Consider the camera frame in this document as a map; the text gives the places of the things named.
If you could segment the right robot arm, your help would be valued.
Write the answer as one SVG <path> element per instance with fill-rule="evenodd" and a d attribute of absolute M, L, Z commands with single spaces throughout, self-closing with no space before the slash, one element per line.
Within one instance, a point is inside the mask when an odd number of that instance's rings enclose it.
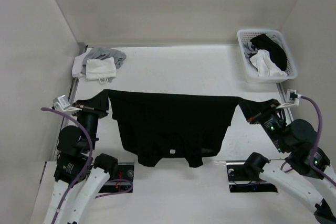
<path fill-rule="evenodd" d="M 318 129 L 306 120 L 286 123 L 284 109 L 271 99 L 265 102 L 244 101 L 240 105 L 249 124 L 259 124 L 273 145 L 281 153 L 287 153 L 285 161 L 311 186 L 302 185 L 284 171 L 271 168 L 271 161 L 253 152 L 244 163 L 244 175 L 251 180 L 265 180 L 294 197 L 309 209 L 318 223 L 335 223 L 335 171 L 330 159 L 318 147 L 322 131 L 322 115 L 316 103 Z"/>

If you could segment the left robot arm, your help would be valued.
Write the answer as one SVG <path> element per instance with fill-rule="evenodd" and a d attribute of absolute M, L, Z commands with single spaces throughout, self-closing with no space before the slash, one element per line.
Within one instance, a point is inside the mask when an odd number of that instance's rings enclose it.
<path fill-rule="evenodd" d="M 44 223 L 81 223 L 90 204 L 107 181 L 118 175 L 118 160 L 107 154 L 93 157 L 98 121 L 107 111 L 80 105 L 43 108 L 73 122 L 58 137 L 59 156 L 51 201 Z"/>

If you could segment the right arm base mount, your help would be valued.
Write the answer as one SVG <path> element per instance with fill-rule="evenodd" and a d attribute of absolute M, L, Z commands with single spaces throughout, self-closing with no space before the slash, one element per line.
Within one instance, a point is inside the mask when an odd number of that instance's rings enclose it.
<path fill-rule="evenodd" d="M 250 178 L 243 162 L 227 162 L 227 177 L 231 193 L 277 193 L 275 185 L 259 178 Z"/>

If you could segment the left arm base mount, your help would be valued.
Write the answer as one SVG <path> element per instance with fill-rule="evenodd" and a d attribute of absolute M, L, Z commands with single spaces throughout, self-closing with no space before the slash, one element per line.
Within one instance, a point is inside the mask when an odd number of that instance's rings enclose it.
<path fill-rule="evenodd" d="M 118 163 L 118 170 L 102 186 L 99 193 L 118 193 L 128 190 L 134 180 L 134 163 Z"/>

